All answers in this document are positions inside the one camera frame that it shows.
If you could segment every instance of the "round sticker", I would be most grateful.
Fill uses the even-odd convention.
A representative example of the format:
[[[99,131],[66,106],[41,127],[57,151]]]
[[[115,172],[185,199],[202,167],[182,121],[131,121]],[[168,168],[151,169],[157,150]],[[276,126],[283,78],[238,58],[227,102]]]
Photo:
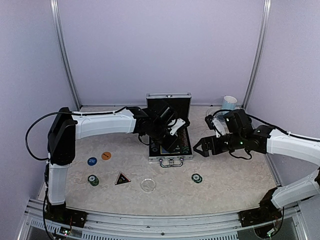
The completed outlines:
[[[102,153],[101,158],[103,160],[109,160],[111,158],[111,153],[108,151],[105,151],[104,153]]]
[[[88,164],[90,165],[90,166],[93,166],[93,165],[95,165],[97,163],[97,159],[95,158],[95,157],[90,157],[89,159],[88,159]]]
[[[192,179],[196,184],[199,184],[199,183],[202,182],[202,177],[201,177],[199,174],[197,174],[197,173],[193,174],[193,175],[191,176],[191,179]]]
[[[97,176],[96,175],[90,175],[89,177],[88,177],[88,181],[89,181],[89,183],[92,185],[92,186],[98,186],[98,184],[99,184],[99,179],[97,178]]]

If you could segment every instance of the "aluminum case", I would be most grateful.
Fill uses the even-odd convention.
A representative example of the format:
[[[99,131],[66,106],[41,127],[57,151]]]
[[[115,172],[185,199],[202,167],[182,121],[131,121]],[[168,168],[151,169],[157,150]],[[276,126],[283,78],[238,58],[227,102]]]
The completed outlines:
[[[173,107],[181,119],[187,119],[189,117],[191,93],[148,93],[146,95],[146,105],[148,108],[152,108],[159,100],[165,101],[171,107]],[[159,144],[154,143],[149,138],[149,161],[158,162],[162,161],[180,161],[193,159],[192,147],[190,144],[188,128],[177,131],[178,137],[181,140],[181,149],[177,148],[176,153],[166,152]]]

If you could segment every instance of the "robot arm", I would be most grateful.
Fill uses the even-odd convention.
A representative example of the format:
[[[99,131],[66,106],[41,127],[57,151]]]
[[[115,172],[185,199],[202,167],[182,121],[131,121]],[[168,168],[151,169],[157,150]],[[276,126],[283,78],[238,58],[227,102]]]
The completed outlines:
[[[66,208],[65,187],[67,172],[76,156],[76,140],[110,133],[148,135],[155,143],[172,152],[180,140],[178,129],[189,125],[188,119],[178,118],[166,103],[154,108],[124,107],[113,112],[71,112],[61,108],[48,133],[48,164],[45,171],[48,212],[51,219],[67,223],[80,217],[78,227],[85,222],[85,213]]]
[[[202,138],[194,146],[195,152],[208,157],[209,150],[212,155],[217,155],[244,149],[247,153],[255,151],[262,154],[281,154],[320,166],[320,139],[285,134],[275,126],[260,125],[253,129],[251,119],[243,109],[230,111],[223,117],[230,134],[222,133],[222,136],[217,134]],[[217,129],[213,116],[207,116],[205,121],[210,129]],[[320,168],[287,186],[269,190],[260,201],[258,209],[240,212],[242,226],[271,221],[275,216],[280,218],[278,209],[317,194],[320,194]]]

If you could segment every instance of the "triangular warning sign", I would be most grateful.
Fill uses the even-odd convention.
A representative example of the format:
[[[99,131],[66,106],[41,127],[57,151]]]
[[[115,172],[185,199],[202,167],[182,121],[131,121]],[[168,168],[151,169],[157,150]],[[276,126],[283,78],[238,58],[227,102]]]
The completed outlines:
[[[118,178],[116,179],[115,185],[129,183],[131,180],[127,178],[122,172],[119,173]]]

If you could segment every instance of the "white wall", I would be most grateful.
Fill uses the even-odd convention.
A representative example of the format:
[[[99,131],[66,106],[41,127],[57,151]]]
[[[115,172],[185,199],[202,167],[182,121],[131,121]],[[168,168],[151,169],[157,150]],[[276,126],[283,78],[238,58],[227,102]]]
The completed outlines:
[[[83,105],[145,104],[192,93],[193,104],[242,102],[264,0],[59,1]]]
[[[53,25],[50,1],[0,0],[0,239],[14,239],[44,162],[25,148],[28,127],[42,115],[74,108]],[[52,118],[35,127],[30,147],[47,155]]]
[[[248,112],[293,133],[320,138],[320,1],[272,0],[270,20]],[[317,166],[273,155],[287,185]],[[300,204],[311,240],[320,236],[320,197]]]

